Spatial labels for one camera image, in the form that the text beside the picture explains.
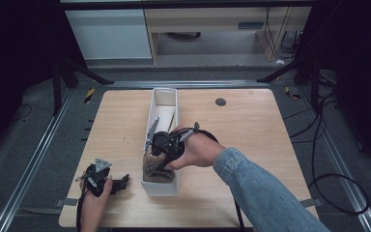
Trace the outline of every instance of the floor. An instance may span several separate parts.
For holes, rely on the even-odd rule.
[[[59,126],[47,129],[52,120],[53,97],[52,83],[47,80],[30,87],[24,94],[23,104],[19,107],[10,127],[0,138],[0,212],[10,202],[16,186],[25,187],[17,201],[20,210],[16,212],[8,231],[74,231],[73,228],[62,228],[58,224],[58,199],[66,197],[75,168],[90,133],[92,120],[95,119],[102,94],[110,89],[122,89],[119,83],[132,81],[135,88],[143,88],[140,82],[156,81],[163,84],[167,81],[206,80],[245,83],[245,88],[269,88],[273,91],[281,116],[289,134],[297,133],[311,125],[313,111],[309,108],[309,86],[295,85],[295,71],[287,72],[281,78],[259,85],[256,79],[266,77],[281,65],[261,59],[261,50],[253,33],[240,35],[229,33],[202,33],[200,38],[185,38],[164,35],[159,47],[158,60],[155,66],[120,67],[119,69],[94,69],[93,72],[115,80],[112,87],[100,86],[82,74],[77,74],[79,85],[76,89],[63,86],[64,97],[70,101],[63,116],[57,118]],[[85,103],[88,89],[96,91],[89,103]],[[330,89],[321,87],[321,94],[326,96]],[[331,230],[341,232],[371,231],[371,224],[364,222],[371,215],[371,155],[362,153],[357,146],[357,139],[347,119],[343,116],[340,103],[335,98],[324,107],[324,124],[315,147],[315,169],[317,175],[338,172],[338,160],[333,152],[340,155],[346,170],[366,190],[370,199],[369,212],[361,216],[344,214],[330,206],[326,200],[317,207],[320,220]],[[292,138],[301,171],[307,184],[312,181],[311,158],[312,142],[316,125],[305,133]],[[48,137],[48,144],[42,144],[43,136]],[[37,169],[29,178],[23,176],[30,160],[34,160]],[[319,183],[321,191],[335,205],[350,211],[354,210],[355,201],[352,184],[329,178]],[[321,194],[311,188],[313,198]]]

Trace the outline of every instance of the black cable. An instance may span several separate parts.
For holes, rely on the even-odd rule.
[[[265,37],[265,40],[266,40],[268,46],[271,48],[272,55],[275,56],[277,59],[281,59],[281,60],[292,58],[291,56],[284,57],[284,56],[281,56],[281,55],[278,54],[275,42],[273,40],[273,35],[272,35],[272,32],[271,32],[269,20],[270,20],[270,7],[267,7],[266,8],[266,23],[265,23],[265,27],[264,27],[264,37]],[[271,37],[272,43],[270,43],[270,41],[267,38],[267,28],[270,32],[270,37]]]
[[[329,203],[330,206],[332,206],[333,208],[335,208],[336,210],[342,212],[342,213],[345,213],[345,214],[348,214],[348,215],[352,215],[352,216],[358,216],[360,214],[363,214],[365,213],[369,207],[370,207],[370,202],[369,202],[369,196],[366,192],[366,190],[360,185],[358,184],[355,180],[347,177],[347,176],[344,176],[342,174],[338,174],[338,173],[327,173],[327,174],[324,174],[324,175],[321,175],[321,176],[318,176],[316,177],[316,174],[315,174],[315,151],[316,151],[316,140],[317,140],[317,134],[318,134],[318,131],[319,131],[319,128],[322,124],[322,121],[323,121],[323,107],[324,107],[324,101],[326,100],[327,98],[323,98],[319,104],[319,109],[318,109],[318,114],[317,114],[317,117],[319,116],[319,122],[318,122],[318,126],[317,126],[317,129],[315,130],[315,133],[314,133],[314,140],[313,140],[313,143],[312,143],[312,166],[311,166],[311,171],[312,171],[312,182],[308,185],[308,188],[310,189],[312,186],[315,186],[316,190],[318,191],[318,193],[321,195],[321,197]],[[320,180],[323,180],[323,179],[326,179],[328,177],[336,177],[336,178],[344,178],[350,182],[352,182],[353,184],[355,184],[359,189],[360,191],[362,192],[364,198],[365,198],[365,201],[366,201],[366,206],[361,210],[361,211],[349,211],[349,210],[346,210],[346,209],[343,209],[339,206],[337,206],[336,204],[334,204],[332,201],[330,201],[320,190],[319,186],[318,186],[318,181]]]
[[[282,118],[282,120],[289,119],[289,118],[291,118],[291,117],[294,117],[294,116],[296,116],[296,115],[299,115],[299,114],[301,114],[301,113],[303,113],[303,112],[306,112],[306,111],[308,111],[308,110],[309,110],[309,108],[304,109],[304,110],[302,110],[302,111],[300,111],[300,112],[297,112],[297,113],[295,113],[295,114],[291,114],[290,116],[286,116],[285,118]]]
[[[327,130],[327,127],[324,127],[324,129],[322,130],[322,132],[318,135],[318,137],[316,138],[316,140],[318,140],[320,137],[322,137],[322,135],[324,135],[325,131]],[[308,142],[313,142],[315,141],[315,139],[312,139],[312,140],[305,140],[305,141],[294,141],[292,142],[292,144],[300,144],[300,143],[308,143]]]
[[[23,103],[23,104],[21,104],[21,105],[23,105],[23,106],[28,106],[28,107],[29,107],[29,112],[27,112],[26,115],[24,115],[24,116],[22,116],[22,117],[12,119],[12,121],[19,121],[19,120],[22,120],[22,119],[26,118],[27,116],[29,116],[29,114],[32,113],[32,106],[31,106],[30,104]]]
[[[234,199],[234,203],[236,205],[237,217],[238,217],[238,222],[240,224],[240,229],[242,231],[245,231],[245,225],[243,224],[243,215],[241,214],[241,208],[235,199]]]
[[[82,180],[83,181],[82,193],[80,195],[79,201],[77,202],[77,211],[76,211],[76,229],[77,229],[77,232],[80,232],[81,226],[82,226],[81,218],[82,218],[83,201],[84,201],[84,197],[85,197],[86,193],[89,190],[85,191],[86,182],[87,182],[87,179],[85,178],[85,176],[79,177],[75,181],[78,182],[77,180]]]
[[[313,125],[315,124],[315,122],[318,120],[318,117],[319,117],[319,115],[317,114],[317,116],[315,117],[315,119],[312,121],[311,124],[308,125],[308,127],[306,127],[305,129],[303,129],[303,130],[301,130],[301,131],[299,131],[299,132],[294,133],[293,135],[290,135],[289,137],[290,137],[290,138],[293,138],[293,137],[296,137],[296,136],[298,136],[298,135],[300,135],[300,134],[302,134],[302,133],[308,131],[310,128],[312,128],[312,126],[313,126]]]

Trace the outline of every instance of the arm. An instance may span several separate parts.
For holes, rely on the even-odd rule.
[[[185,152],[166,169],[214,166],[258,231],[328,231],[276,177],[235,148],[225,148],[202,133],[185,142]]]
[[[223,150],[213,168],[258,231],[328,231],[270,172],[237,149]]]

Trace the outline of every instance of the denim sleeve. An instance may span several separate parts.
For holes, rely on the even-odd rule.
[[[223,150],[213,168],[257,231],[329,231],[276,177],[237,149]]]

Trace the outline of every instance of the black device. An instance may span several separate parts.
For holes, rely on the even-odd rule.
[[[199,130],[200,126],[198,123],[194,124],[194,128],[185,128],[178,131],[159,131],[154,134],[152,142],[152,155],[159,156],[165,154],[164,160],[157,167],[157,171],[165,171],[164,166],[167,163],[178,159],[183,155],[186,149],[185,141],[193,134],[197,132],[204,133],[210,139],[218,142],[216,138],[206,130]]]
[[[90,164],[86,169],[86,174],[80,178],[84,180],[85,186],[96,197],[103,193],[104,184],[110,172],[111,163],[102,159],[96,159],[95,163]],[[128,184],[128,174],[121,180],[113,180],[113,187],[110,194],[115,194],[116,191],[126,189]]]

